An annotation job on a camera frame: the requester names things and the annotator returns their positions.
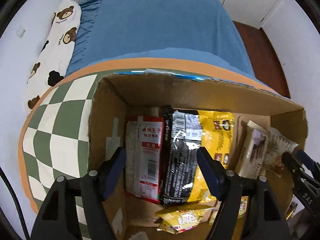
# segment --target snack package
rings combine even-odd
[[[125,132],[125,189],[157,204],[163,126],[159,117],[132,116],[127,118]]]
[[[204,214],[212,209],[212,206],[200,204],[165,208],[155,213],[156,216],[160,216],[163,219],[158,229],[172,234],[185,232],[196,227],[201,222]]]
[[[210,195],[197,166],[196,151],[204,146],[212,158],[228,162],[232,114],[167,108],[164,122],[160,203],[207,203],[216,200]]]
[[[245,178],[256,179],[259,175],[268,147],[268,133],[252,121],[247,123],[247,135],[235,172]]]
[[[241,197],[238,219],[245,216],[245,213],[247,212],[247,204],[248,204],[248,197],[247,196]],[[216,206],[214,207],[214,210],[212,211],[212,214],[209,220],[209,225],[212,225],[214,220],[216,219],[220,205],[221,205],[221,201],[218,201]]]
[[[276,128],[270,128],[270,138],[267,152],[263,161],[263,167],[280,176],[284,169],[281,156],[284,152],[292,153],[299,144],[288,140]]]

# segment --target blue blanket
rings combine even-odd
[[[104,59],[130,53],[145,57],[142,52],[151,50],[153,57],[167,57],[161,50],[179,48],[176,58],[254,77],[241,37],[219,0],[84,0],[79,5],[81,24],[67,75]]]

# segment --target metal screw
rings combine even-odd
[[[89,172],[89,176],[94,177],[98,174],[98,172],[96,170],[92,170]]]
[[[59,176],[56,179],[57,182],[63,182],[64,181],[64,176]]]
[[[232,176],[235,175],[235,173],[232,170],[226,170],[226,175],[229,176],[229,177],[232,177]]]
[[[262,182],[266,182],[267,181],[267,177],[266,176],[259,176],[259,180],[262,181]]]

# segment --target brown floor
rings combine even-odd
[[[234,22],[247,49],[256,78],[280,95],[290,98],[290,93],[279,59],[263,29]]]

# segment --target light switch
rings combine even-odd
[[[24,35],[24,33],[25,33],[25,29],[24,29],[24,27],[22,27],[21,25],[19,26],[19,29],[17,30],[17,35],[20,37],[20,38],[22,38],[22,36]]]

